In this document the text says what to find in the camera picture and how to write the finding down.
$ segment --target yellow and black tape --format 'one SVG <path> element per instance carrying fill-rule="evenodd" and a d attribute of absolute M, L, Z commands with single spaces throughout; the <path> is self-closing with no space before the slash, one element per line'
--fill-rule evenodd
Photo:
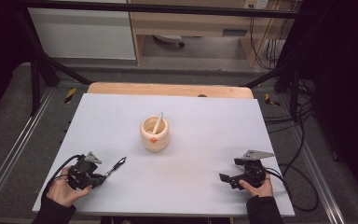
<path fill-rule="evenodd" d="M 268 93 L 266 93 L 266 104 L 275 105 L 275 106 L 280 106 L 281 105 L 279 102 L 271 101 L 271 99 L 269 99 L 269 94 Z"/>
<path fill-rule="evenodd" d="M 75 92 L 76 92 L 76 88 L 72 88 L 71 90 L 69 90 L 64 101 L 65 104 L 71 103 L 72 97 L 74 97 Z"/>

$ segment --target wall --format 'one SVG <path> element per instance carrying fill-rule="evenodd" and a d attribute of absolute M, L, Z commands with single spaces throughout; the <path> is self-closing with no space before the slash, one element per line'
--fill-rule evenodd
<path fill-rule="evenodd" d="M 44 8 L 29 11 L 42 46 L 51 57 L 135 60 L 128 12 Z"/>

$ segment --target metal bar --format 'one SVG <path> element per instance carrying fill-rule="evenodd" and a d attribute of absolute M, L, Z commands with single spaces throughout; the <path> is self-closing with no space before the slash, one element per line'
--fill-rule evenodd
<path fill-rule="evenodd" d="M 7 154 L 5 161 L 0 167 L 0 191 L 5 185 L 7 178 L 9 177 L 13 167 L 15 166 L 17 160 L 19 159 L 23 149 L 25 148 L 29 138 L 31 137 L 34 128 L 42 117 L 51 95 L 55 92 L 55 88 L 49 89 L 42 98 L 42 104 L 39 109 L 36 111 L 35 115 L 28 119 L 27 124 L 22 130 L 19 138 L 16 143 L 13 145 L 10 152 Z"/>
<path fill-rule="evenodd" d="M 279 96 L 280 102 L 283 105 L 283 109 L 286 114 L 289 115 L 289 103 L 284 97 Z M 298 125 L 295 125 L 292 122 L 292 130 L 294 131 L 297 141 L 301 141 L 301 130 Z M 324 175 L 322 174 L 321 169 L 317 161 L 314 159 L 310 147 L 307 143 L 307 140 L 304 139 L 303 145 L 303 157 L 304 162 L 307 165 L 308 171 L 310 172 L 310 176 L 312 177 L 313 184 L 315 188 L 318 190 L 319 197 L 321 199 L 322 204 L 324 205 L 324 210 L 326 211 L 327 216 L 330 219 L 330 222 L 333 224 L 344 224 L 345 220 L 341 214 L 341 211 L 334 199 L 333 193 L 331 192 L 327 182 L 324 179 Z"/>
<path fill-rule="evenodd" d="M 228 8 L 228 7 L 189 7 L 189 6 L 164 6 L 164 5 L 148 5 L 148 4 L 120 4 L 120 3 L 95 3 L 95 2 L 72 2 L 72 1 L 35 1 L 35 0 L 17 0 L 17 3 L 19 4 L 19 6 L 22 7 L 94 10 L 94 11 L 155 12 L 155 13 L 282 18 L 282 19 L 308 19 L 310 17 L 316 16 L 316 14 L 312 14 L 309 12 L 259 10 L 259 9 Z"/>

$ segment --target person's left hand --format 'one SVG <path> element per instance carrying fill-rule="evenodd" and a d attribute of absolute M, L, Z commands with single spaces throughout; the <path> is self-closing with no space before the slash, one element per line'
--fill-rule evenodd
<path fill-rule="evenodd" d="M 92 185 L 87 186 L 82 190 L 72 189 L 67 182 L 68 171 L 71 167 L 65 167 L 61 171 L 61 175 L 52 183 L 49 191 L 48 198 L 60 205 L 70 207 L 79 198 L 86 196 L 91 191 Z"/>

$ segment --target black metal frame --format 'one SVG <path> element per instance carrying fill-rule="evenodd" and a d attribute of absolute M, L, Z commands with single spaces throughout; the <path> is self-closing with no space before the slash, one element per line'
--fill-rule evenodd
<path fill-rule="evenodd" d="M 127 12 L 154 12 L 154 13 L 174 13 L 174 14 L 196 14 L 196 15 L 216 15 L 216 16 L 236 16 L 236 17 L 257 17 L 257 18 L 281 18 L 281 19 L 308 19 L 315 17 L 309 12 L 277 11 L 277 10 L 257 10 L 246 8 L 224 8 L 224 7 L 187 7 L 187 6 L 163 6 L 163 5 L 143 5 L 143 4 L 117 4 L 117 3 L 91 3 L 91 2 L 72 2 L 72 1 L 46 1 L 46 0 L 16 0 L 12 2 L 13 13 L 22 31 L 26 33 L 29 43 L 33 49 L 32 83 L 33 83 L 33 115 L 40 106 L 40 87 L 39 74 L 46 81 L 48 86 L 57 86 L 59 79 L 53 68 L 63 71 L 66 75 L 73 77 L 83 84 L 90 84 L 92 81 L 83 78 L 81 75 L 71 71 L 64 65 L 50 58 L 43 50 L 37 34 L 31 24 L 24 16 L 24 10 L 28 7 L 33 8 L 54 8 L 72 10 L 93 10 L 93 11 L 127 11 Z M 272 71 L 271 74 L 244 85 L 252 88 L 258 83 L 276 77 L 285 66 Z"/>

